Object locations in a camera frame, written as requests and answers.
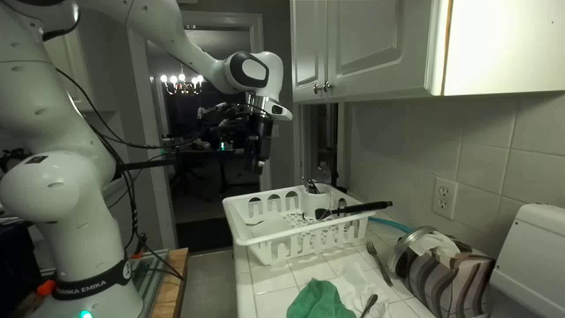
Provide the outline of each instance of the green cloth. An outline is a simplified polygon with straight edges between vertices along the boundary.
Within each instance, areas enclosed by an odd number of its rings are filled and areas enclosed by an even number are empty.
[[[312,278],[288,307],[286,318],[355,318],[328,280]]]

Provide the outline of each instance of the white dish rack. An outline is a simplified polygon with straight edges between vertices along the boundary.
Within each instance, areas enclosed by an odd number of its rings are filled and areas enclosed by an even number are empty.
[[[247,245],[263,264],[342,247],[365,236],[374,211],[318,220],[316,208],[337,208],[360,201],[318,183],[319,194],[303,185],[231,195],[222,201],[236,245]]]

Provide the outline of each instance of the cabinet handle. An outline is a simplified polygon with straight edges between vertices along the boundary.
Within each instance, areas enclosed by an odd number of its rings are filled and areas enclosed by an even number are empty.
[[[325,80],[323,91],[333,89],[333,84],[330,80]]]
[[[325,89],[325,86],[318,86],[316,82],[314,82],[314,93],[318,95],[319,93],[319,89]]]

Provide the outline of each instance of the striped towel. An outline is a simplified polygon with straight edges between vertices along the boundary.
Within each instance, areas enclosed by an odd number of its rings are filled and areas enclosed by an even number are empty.
[[[450,266],[436,261],[432,252],[411,259],[404,284],[438,318],[484,314],[484,291],[492,273],[494,259],[471,252],[457,254],[450,259]]]

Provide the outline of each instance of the electrical outlet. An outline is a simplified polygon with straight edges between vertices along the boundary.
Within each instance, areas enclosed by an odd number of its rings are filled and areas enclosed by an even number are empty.
[[[436,178],[434,211],[455,218],[457,181]]]

